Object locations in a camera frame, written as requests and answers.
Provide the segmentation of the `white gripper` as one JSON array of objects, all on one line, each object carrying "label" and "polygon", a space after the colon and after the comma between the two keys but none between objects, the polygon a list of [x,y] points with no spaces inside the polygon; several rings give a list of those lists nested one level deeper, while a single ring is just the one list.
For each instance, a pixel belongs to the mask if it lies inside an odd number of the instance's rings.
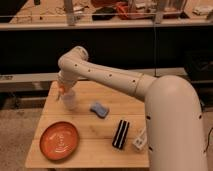
[{"label": "white gripper", "polygon": [[77,75],[60,70],[57,74],[57,82],[59,92],[65,94],[77,83]]}]

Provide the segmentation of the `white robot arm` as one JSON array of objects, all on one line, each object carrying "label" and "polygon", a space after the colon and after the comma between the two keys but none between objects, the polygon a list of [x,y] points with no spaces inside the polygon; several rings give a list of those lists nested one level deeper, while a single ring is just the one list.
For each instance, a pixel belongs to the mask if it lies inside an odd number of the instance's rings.
[{"label": "white robot arm", "polygon": [[150,171],[208,171],[201,105],[187,80],[93,64],[81,46],[61,56],[58,66],[66,88],[83,76],[145,103]]}]

